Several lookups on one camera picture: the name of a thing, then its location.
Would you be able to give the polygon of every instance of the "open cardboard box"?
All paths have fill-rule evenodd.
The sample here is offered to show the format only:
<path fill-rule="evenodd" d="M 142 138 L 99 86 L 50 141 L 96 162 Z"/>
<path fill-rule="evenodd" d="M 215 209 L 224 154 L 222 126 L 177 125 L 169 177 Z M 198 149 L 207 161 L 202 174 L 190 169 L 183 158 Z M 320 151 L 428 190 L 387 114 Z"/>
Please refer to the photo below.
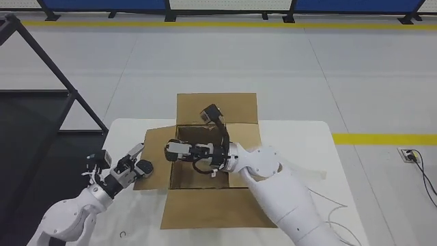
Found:
<path fill-rule="evenodd" d="M 169 189 L 161 229 L 276 227 L 259 207 L 239 174 L 218 172 L 215 178 L 197 173 L 191 163 L 169 162 L 164 147 L 170 139 L 219 145 L 221 134 L 205 125 L 200 112 L 215 104 L 225 118 L 229 137 L 245 149 L 261 145 L 256 94 L 178 94 L 176 126 L 150 129 L 142 159 L 154 173 L 135 183 L 134 190 Z M 208 168 L 208 164 L 199 168 Z"/>

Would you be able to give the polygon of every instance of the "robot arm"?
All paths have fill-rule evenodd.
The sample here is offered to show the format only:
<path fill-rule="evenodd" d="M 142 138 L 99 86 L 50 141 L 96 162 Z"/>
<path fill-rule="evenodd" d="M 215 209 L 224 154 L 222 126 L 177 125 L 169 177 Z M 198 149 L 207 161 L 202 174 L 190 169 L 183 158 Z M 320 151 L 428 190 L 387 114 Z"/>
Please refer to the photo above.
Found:
<path fill-rule="evenodd" d="M 193 162 L 196 171 L 212 176 L 217 171 L 240 173 L 266 215 L 296 246 L 342 245 L 319 216 L 308 188 L 280 163 L 272 147 L 262 146 L 248 152 L 239 143 L 230 142 L 223 117 L 215 105 L 202 111 L 201 117 L 206 123 L 214 122 L 220 128 L 221 146 L 172 139 L 165 147 L 167 160 Z M 201 159 L 210 160 L 211 171 L 197 169 L 195 163 Z M 263 180 L 256 181 L 252 176 Z"/>
<path fill-rule="evenodd" d="M 143 149 L 142 143 L 136 145 L 104 179 L 100 176 L 102 170 L 111 165 L 111 157 L 106 150 L 87 157 L 88 172 L 84 174 L 90 176 L 90 185 L 78 197 L 53 204 L 43 216 L 28 246 L 46 246 L 52 237 L 75 241 L 80 246 L 88 245 L 97 214 L 106 211 L 122 189 L 152 174 L 153 166 L 149 161 L 140 160 L 137 163 Z"/>

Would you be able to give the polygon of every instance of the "power outlet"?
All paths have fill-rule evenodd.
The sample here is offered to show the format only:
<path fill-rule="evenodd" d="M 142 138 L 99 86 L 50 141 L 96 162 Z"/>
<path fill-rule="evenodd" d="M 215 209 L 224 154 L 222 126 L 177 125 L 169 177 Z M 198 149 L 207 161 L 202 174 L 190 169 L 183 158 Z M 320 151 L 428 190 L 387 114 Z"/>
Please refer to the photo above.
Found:
<path fill-rule="evenodd" d="M 403 160 L 405 163 L 414 163 L 413 160 L 410 160 L 410 159 L 408 158 L 408 155 L 410 155 L 410 154 L 413 154 L 413 155 L 416 157 L 416 159 L 417 159 L 417 163 L 420 163 L 420 162 L 421 162 L 420 158 L 419 158 L 419 157 L 416 155 L 416 153 L 415 153 L 414 151 L 412 151 L 411 149 L 408 149 L 408 148 L 397 148 L 397 151 L 399 151 L 399 154 L 401 155 L 401 158 L 402 158 L 402 160 Z"/>

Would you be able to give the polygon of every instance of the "yellow floor line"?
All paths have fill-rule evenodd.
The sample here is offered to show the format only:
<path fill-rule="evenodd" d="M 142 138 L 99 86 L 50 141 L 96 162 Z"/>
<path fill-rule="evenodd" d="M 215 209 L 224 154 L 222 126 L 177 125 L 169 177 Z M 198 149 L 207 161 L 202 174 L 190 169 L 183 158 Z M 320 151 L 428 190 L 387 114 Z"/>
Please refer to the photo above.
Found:
<path fill-rule="evenodd" d="M 437 25 L 348 24 L 348 23 L 268 23 L 268 22 L 147 22 L 147 21 L 23 21 L 34 27 L 243 27 L 294 29 L 406 29 L 436 31 Z"/>
<path fill-rule="evenodd" d="M 436 134 L 355 134 L 333 133 L 337 145 L 437 146 Z"/>

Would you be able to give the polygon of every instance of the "floor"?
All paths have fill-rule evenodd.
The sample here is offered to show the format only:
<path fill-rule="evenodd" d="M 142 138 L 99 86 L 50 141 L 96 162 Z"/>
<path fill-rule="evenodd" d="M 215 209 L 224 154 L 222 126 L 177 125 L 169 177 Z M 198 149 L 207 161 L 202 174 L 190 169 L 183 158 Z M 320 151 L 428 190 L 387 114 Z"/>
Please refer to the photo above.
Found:
<path fill-rule="evenodd" d="M 138 16 L 117 15 L 117 19 Z M 397 23 L 383 18 L 348 19 L 335 17 L 331 22 Z M 437 31 L 29 30 L 107 126 L 117 118 L 175 118 L 175 98 L 181 92 L 256 92 L 260 120 L 323 120 L 334 133 L 437 132 Z M 0 89 L 61 87 L 17 33 L 0 47 Z M 97 128 L 78 105 L 63 127 Z M 413 147 L 421 151 L 425 171 L 437 182 L 437 148 Z M 426 195 L 420 172 L 402 162 L 397 146 L 337 149 L 370 245 L 435 245 L 437 210 Z"/>

